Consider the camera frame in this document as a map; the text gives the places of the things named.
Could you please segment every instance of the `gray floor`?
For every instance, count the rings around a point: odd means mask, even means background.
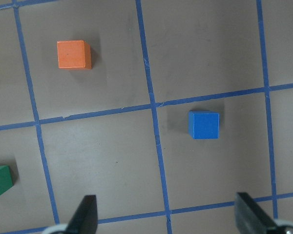
[[[136,2],[31,2],[0,10],[0,165],[15,183],[0,196],[0,233],[40,233],[55,206],[65,223],[85,194],[98,197],[98,234],[167,233],[160,168],[174,234],[237,234],[226,205],[237,191],[271,216],[277,199],[293,221],[293,0],[262,0],[272,132],[256,0],[142,0],[164,167]],[[73,39],[90,44],[91,71],[58,69],[56,41]],[[193,140],[190,110],[219,112],[220,138]]]

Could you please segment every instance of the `blue painter's tape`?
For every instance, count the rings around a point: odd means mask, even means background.
[[[156,217],[156,216],[165,216],[165,211],[160,212],[152,212],[152,213],[146,213],[146,214],[135,214],[135,215],[128,215],[128,216],[122,216],[122,217],[115,217],[115,218],[105,218],[100,219],[98,223],[112,223],[112,222],[119,222],[119,221],[126,221],[126,220],[133,220],[133,219],[139,219],[139,218],[149,218],[149,217]]]
[[[2,5],[0,5],[0,10],[8,9],[8,8],[11,8],[11,7],[13,7],[12,3],[2,4]]]
[[[29,5],[35,5],[35,4],[47,3],[47,2],[53,2],[53,1],[59,1],[59,0],[25,0],[25,1],[18,1],[17,6],[29,6]]]
[[[35,123],[36,123],[37,139],[38,139],[40,154],[41,154],[41,158],[42,158],[42,165],[43,165],[44,175],[45,175],[45,179],[46,179],[46,183],[47,183],[47,187],[48,187],[48,192],[49,192],[49,197],[50,197],[50,202],[51,202],[51,208],[52,208],[52,212],[53,212],[54,222],[56,224],[58,224],[58,223],[60,223],[60,220],[59,220],[59,215],[58,215],[58,211],[57,211],[57,207],[56,207],[56,203],[55,203],[53,188],[52,188],[51,179],[50,179],[49,168],[48,168],[47,160],[46,160],[46,157],[45,157],[45,154],[44,154],[42,131],[41,131],[41,126],[39,124],[39,115],[38,115],[38,110],[37,110],[37,107],[36,107],[36,101],[35,101],[35,95],[34,95],[34,89],[33,89],[33,82],[32,82],[31,76],[30,76],[30,72],[29,72],[29,64],[28,64],[28,58],[27,58],[27,53],[26,53],[26,47],[25,47],[23,32],[22,32],[22,29],[21,29],[21,20],[20,20],[20,15],[19,15],[19,9],[18,8],[13,8],[13,10],[14,10],[16,28],[17,28],[17,32],[18,32],[18,35],[19,35],[19,42],[20,42],[20,47],[21,47],[21,55],[22,55],[22,59],[23,59],[24,69],[25,69],[28,92],[29,92],[29,96],[30,96],[31,106],[32,106],[32,109],[33,109]]]
[[[216,209],[216,208],[227,207],[227,206],[234,206],[234,201],[222,202],[222,203],[210,204],[210,205],[203,205],[203,206],[188,207],[188,208],[181,208],[181,209],[175,209],[175,210],[171,210],[171,213],[172,214],[179,214],[179,213],[185,213],[185,212]]]
[[[246,89],[246,90],[233,91],[233,92],[227,92],[227,93],[211,94],[211,95],[205,95],[205,96],[189,97],[189,98],[165,101],[162,103],[157,103],[156,106],[164,107],[169,105],[179,105],[179,104],[191,103],[191,102],[197,102],[197,101],[207,101],[211,99],[229,98],[229,97],[235,97],[235,96],[241,96],[241,95],[263,93],[264,91],[265,91],[264,87],[255,88],[255,89]]]
[[[254,201],[256,202],[271,201],[271,200],[272,200],[272,196],[263,196],[263,197],[254,198]]]
[[[262,1],[256,0],[256,6],[257,6],[258,29],[259,29],[260,49],[261,49],[261,55],[262,55],[263,78],[264,78],[264,87],[265,87],[273,217],[278,218],[278,204],[277,204],[277,197],[276,197],[277,189],[276,189],[276,179],[275,179],[275,163],[274,163],[273,136],[272,136],[272,113],[271,113],[271,104],[270,104],[270,87],[269,87],[269,76],[268,76],[268,66],[267,66],[268,63],[267,63],[267,53],[266,53]]]
[[[277,195],[278,199],[284,199],[284,198],[290,198],[290,197],[293,197],[293,193]]]
[[[143,14],[142,14],[142,6],[141,1],[136,0],[136,9],[137,9],[137,17],[138,17],[138,24],[139,24],[139,31],[140,31],[140,40],[141,40],[141,47],[142,47],[142,54],[144,59],[145,65],[145,72],[146,72],[146,83],[147,89],[150,97],[150,104],[151,104],[151,111],[152,111],[152,118],[153,118],[153,128],[154,128],[154,135],[155,135],[155,144],[156,144],[156,151],[157,157],[160,167],[160,176],[161,176],[161,183],[162,183],[162,191],[163,191],[163,199],[164,199],[164,207],[165,213],[167,218],[167,233],[172,234],[171,229],[171,220],[170,220],[170,208],[169,208],[169,200],[168,200],[168,192],[167,192],[167,185],[166,185],[166,175],[164,169],[164,159],[161,147],[161,140],[160,140],[160,133],[159,133],[159,126],[158,126],[158,119],[157,119],[157,111],[156,111],[156,102],[155,96],[153,91],[153,85],[151,80],[151,72],[150,72],[150,65],[147,53],[147,41],[146,41],[146,34],[145,34],[145,27],[143,23]]]
[[[284,89],[293,89],[293,83],[270,86],[271,91],[284,90]]]
[[[129,107],[124,107],[124,108],[111,109],[111,110],[106,110],[106,111],[97,111],[97,112],[76,114],[76,115],[71,115],[68,117],[46,118],[46,119],[41,119],[40,124],[56,123],[56,122],[83,119],[83,118],[92,118],[92,117],[98,117],[98,116],[107,116],[107,115],[120,114],[120,113],[132,112],[132,111],[147,110],[150,108],[151,108],[151,105],[146,104],[146,105],[129,106]]]
[[[13,123],[0,126],[0,131],[35,126],[36,122]]]

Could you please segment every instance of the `table surface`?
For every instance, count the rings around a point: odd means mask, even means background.
[[[85,40],[92,70],[58,68]],[[220,114],[194,140],[188,112]],[[293,0],[0,0],[0,233],[232,233],[248,192],[293,221]]]

